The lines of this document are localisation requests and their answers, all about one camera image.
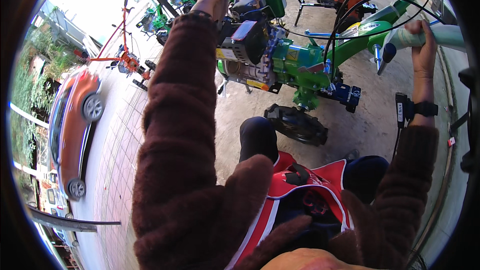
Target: person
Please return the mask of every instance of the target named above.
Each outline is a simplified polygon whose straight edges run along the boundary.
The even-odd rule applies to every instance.
[[[404,268],[432,183],[433,117],[415,115],[391,164],[355,157],[317,169],[278,151],[269,123],[250,118],[240,161],[218,185],[215,21],[227,5],[198,0],[175,19],[151,79],[132,199],[140,268]],[[412,48],[412,100],[433,102],[435,40],[426,22],[408,29],[426,35]]]

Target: skin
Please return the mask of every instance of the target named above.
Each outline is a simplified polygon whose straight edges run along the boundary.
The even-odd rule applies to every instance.
[[[192,10],[200,10],[212,15],[213,21],[224,17],[228,0],[198,0]],[[425,33],[425,44],[412,47],[413,94],[412,101],[434,102],[434,66],[437,44],[430,26],[426,21],[413,21],[405,25],[412,34]],[[410,125],[435,127],[434,117],[416,114]],[[262,270],[368,270],[372,268],[350,265],[337,259],[322,249],[300,248],[285,252],[269,261]]]

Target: sweater sleeve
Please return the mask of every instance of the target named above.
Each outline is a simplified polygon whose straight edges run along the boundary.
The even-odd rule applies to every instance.
[[[379,269],[403,269],[425,212],[427,193],[438,147],[438,130],[409,126],[402,130],[398,150],[377,189],[372,206],[342,191],[355,225],[354,231],[333,238],[332,247],[349,247],[356,235],[358,263]],[[340,250],[337,256],[343,256]]]
[[[170,31],[143,116],[132,203],[137,237],[152,229],[160,206],[215,187],[216,43],[216,27],[203,16],[182,15]]]

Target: orange car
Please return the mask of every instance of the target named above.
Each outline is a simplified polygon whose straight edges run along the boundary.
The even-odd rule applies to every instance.
[[[58,185],[69,199],[85,196],[82,160],[93,122],[102,117],[101,81],[82,66],[70,74],[57,92],[49,120],[48,146],[58,172]]]

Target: brown fuzzy sweater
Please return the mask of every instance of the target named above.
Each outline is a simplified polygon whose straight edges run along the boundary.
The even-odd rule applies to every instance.
[[[141,269],[225,268],[267,194],[273,165],[263,155],[239,163],[225,186],[216,185],[216,46],[211,20],[177,18],[151,80],[133,190]],[[363,205],[342,192],[355,229],[331,239],[331,253],[372,268],[405,267],[425,210],[437,142],[434,128],[404,129],[375,203]],[[263,267],[310,222],[299,216],[278,226],[236,269]]]

